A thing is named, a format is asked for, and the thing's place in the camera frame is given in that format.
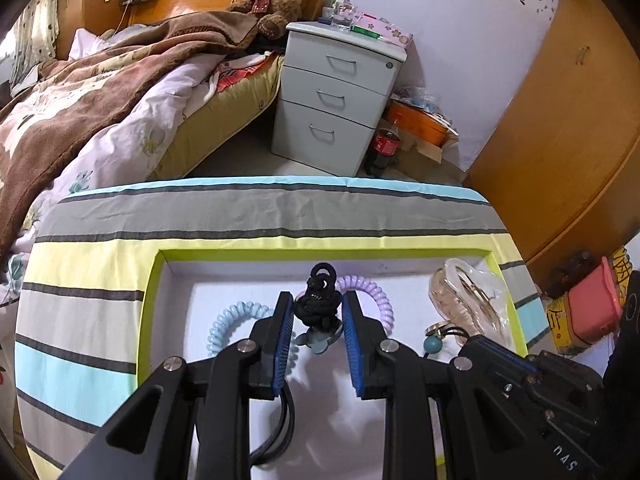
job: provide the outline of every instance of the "striped fabric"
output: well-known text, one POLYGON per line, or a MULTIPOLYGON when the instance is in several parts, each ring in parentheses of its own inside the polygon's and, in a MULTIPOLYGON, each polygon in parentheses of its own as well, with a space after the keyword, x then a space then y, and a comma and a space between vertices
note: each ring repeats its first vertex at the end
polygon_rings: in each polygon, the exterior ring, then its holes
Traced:
POLYGON ((75 194, 40 229, 18 313, 18 405, 41 479, 56 478, 134 391, 136 373, 144 377, 138 331, 145 293, 155 293, 150 282, 158 254, 199 250, 214 259, 220 249, 475 251, 502 273, 524 340, 535 343, 547 327, 511 237, 469 189, 269 177, 75 194))

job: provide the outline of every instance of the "black knot keychain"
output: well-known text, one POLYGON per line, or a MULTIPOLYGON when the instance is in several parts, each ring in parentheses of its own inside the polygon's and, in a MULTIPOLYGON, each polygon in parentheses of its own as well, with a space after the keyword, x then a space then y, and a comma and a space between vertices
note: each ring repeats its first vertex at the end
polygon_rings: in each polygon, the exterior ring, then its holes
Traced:
POLYGON ((326 352, 342 334, 342 322, 337 317, 342 294, 335 290, 335 280, 335 269, 330 264, 316 264, 306 280, 305 293, 293 304, 295 316, 309 327, 295 343, 308 346, 314 354, 326 352))

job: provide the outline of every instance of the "pink tissue box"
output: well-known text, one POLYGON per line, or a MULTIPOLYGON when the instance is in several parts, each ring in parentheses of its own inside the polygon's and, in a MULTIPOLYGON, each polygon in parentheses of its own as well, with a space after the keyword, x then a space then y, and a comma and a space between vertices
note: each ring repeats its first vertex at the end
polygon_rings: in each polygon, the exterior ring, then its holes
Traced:
POLYGON ((388 40, 389 43, 401 46, 404 49, 406 49, 414 40, 413 34, 407 34, 397 25, 389 23, 384 18, 376 18, 370 14, 363 14, 357 23, 354 23, 353 25, 373 30, 388 40))

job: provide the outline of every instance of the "orange container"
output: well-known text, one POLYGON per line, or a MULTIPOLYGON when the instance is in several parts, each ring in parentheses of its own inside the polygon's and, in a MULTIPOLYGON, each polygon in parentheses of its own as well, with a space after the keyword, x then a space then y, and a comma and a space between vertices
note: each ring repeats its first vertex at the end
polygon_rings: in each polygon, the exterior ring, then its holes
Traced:
POLYGON ((441 146, 447 138, 447 127, 437 123, 417 108, 393 102, 385 119, 391 124, 397 121, 398 128, 414 134, 435 146, 441 146))

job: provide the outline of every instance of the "curtain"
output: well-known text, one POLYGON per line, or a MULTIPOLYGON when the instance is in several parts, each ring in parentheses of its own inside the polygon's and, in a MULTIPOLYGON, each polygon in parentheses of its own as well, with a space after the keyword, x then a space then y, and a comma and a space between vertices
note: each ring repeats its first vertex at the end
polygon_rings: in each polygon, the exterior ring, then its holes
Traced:
POLYGON ((15 60, 11 86, 38 63, 56 57, 58 0, 31 0, 14 25, 15 60))

